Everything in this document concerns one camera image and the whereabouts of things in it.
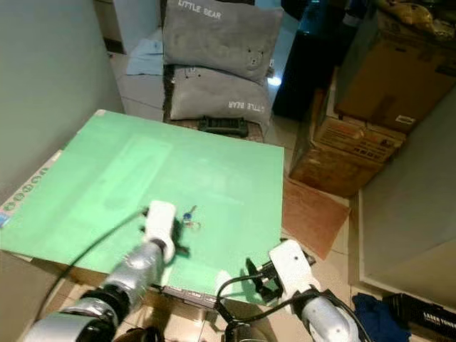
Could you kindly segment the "small black device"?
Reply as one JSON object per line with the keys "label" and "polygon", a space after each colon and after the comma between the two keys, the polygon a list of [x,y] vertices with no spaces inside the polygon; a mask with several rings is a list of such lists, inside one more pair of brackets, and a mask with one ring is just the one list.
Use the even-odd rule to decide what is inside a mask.
{"label": "small black device", "polygon": [[213,118],[204,116],[197,125],[204,133],[229,135],[239,138],[249,136],[249,126],[244,118]]}

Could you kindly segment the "grey little bear pillow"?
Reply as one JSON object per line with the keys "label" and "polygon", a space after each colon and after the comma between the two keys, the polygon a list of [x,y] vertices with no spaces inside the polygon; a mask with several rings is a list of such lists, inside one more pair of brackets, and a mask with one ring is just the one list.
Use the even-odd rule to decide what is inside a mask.
{"label": "grey little bear pillow", "polygon": [[267,89],[257,82],[203,66],[176,66],[173,81],[173,120],[244,118],[264,127],[271,123]]}
{"label": "grey little bear pillow", "polygon": [[205,68],[264,84],[282,26],[282,9],[218,0],[168,0],[164,63]]}

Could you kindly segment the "tall black case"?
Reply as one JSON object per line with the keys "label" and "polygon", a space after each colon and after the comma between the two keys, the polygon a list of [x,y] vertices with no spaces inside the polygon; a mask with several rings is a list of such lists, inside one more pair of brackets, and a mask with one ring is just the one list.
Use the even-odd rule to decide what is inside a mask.
{"label": "tall black case", "polygon": [[302,120],[315,90],[329,82],[344,59],[351,30],[343,24],[349,0],[281,0],[292,19],[290,49],[273,114]]}

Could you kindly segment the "large plain cardboard box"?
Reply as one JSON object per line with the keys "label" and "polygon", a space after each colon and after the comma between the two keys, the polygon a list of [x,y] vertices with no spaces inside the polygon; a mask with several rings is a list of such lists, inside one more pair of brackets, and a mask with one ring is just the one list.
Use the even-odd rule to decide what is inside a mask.
{"label": "large plain cardboard box", "polygon": [[359,26],[336,78],[335,110],[410,133],[456,86],[456,42],[440,42],[381,10]]}

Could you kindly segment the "blue cloth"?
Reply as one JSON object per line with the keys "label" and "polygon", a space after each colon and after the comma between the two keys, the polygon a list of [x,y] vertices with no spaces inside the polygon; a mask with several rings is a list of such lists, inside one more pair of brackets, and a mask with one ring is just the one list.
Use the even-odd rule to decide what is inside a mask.
{"label": "blue cloth", "polygon": [[410,333],[402,329],[391,316],[390,307],[370,294],[352,297],[355,315],[373,342],[408,342]]}

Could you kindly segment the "white folded paper bag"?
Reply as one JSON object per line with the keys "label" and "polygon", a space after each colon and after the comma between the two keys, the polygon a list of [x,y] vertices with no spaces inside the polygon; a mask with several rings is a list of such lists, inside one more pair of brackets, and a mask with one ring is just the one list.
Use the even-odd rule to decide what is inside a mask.
{"label": "white folded paper bag", "polygon": [[143,38],[128,55],[125,75],[162,76],[164,48],[160,39]]}

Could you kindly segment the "yellow patterned bag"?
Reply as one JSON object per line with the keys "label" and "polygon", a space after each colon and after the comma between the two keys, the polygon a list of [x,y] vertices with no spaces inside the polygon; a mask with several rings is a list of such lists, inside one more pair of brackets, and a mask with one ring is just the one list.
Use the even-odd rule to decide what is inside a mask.
{"label": "yellow patterned bag", "polygon": [[375,6],[404,25],[433,36],[456,40],[456,0],[373,0]]}

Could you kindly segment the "flat brown cardboard sheet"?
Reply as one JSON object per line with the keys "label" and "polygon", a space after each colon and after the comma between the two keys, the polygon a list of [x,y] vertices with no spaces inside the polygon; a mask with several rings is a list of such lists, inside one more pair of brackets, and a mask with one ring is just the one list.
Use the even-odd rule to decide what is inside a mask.
{"label": "flat brown cardboard sheet", "polygon": [[328,257],[350,213],[348,205],[325,193],[296,180],[284,179],[282,229],[319,259]]}

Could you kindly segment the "black laser toner box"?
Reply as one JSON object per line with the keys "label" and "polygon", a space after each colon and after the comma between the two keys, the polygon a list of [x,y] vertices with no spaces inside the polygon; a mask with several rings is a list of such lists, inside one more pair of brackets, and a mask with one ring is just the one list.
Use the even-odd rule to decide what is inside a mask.
{"label": "black laser toner box", "polygon": [[410,294],[388,294],[382,302],[390,307],[395,322],[423,338],[456,342],[456,312],[428,303]]}

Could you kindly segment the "keys with blue fob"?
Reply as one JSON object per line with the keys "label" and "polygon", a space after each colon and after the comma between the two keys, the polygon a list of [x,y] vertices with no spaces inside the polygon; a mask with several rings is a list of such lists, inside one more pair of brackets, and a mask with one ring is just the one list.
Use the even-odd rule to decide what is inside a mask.
{"label": "keys with blue fob", "polygon": [[185,212],[182,215],[182,226],[186,230],[191,230],[191,231],[199,231],[202,227],[201,222],[197,222],[195,219],[195,211],[196,211],[197,205],[193,205],[191,209],[189,209],[188,212]]}

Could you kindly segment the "white cabinet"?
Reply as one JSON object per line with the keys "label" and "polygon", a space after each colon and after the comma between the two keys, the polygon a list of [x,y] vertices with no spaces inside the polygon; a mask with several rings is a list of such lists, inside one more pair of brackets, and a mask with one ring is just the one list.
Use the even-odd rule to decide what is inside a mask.
{"label": "white cabinet", "polygon": [[456,87],[361,192],[362,282],[456,307]]}

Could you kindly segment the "printed brown cardboard box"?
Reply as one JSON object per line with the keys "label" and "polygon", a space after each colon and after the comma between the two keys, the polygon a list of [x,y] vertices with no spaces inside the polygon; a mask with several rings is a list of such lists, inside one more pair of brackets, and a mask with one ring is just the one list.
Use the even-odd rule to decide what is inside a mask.
{"label": "printed brown cardboard box", "polygon": [[340,197],[356,195],[406,141],[397,133],[333,111],[335,89],[316,89],[299,128],[289,177]]}

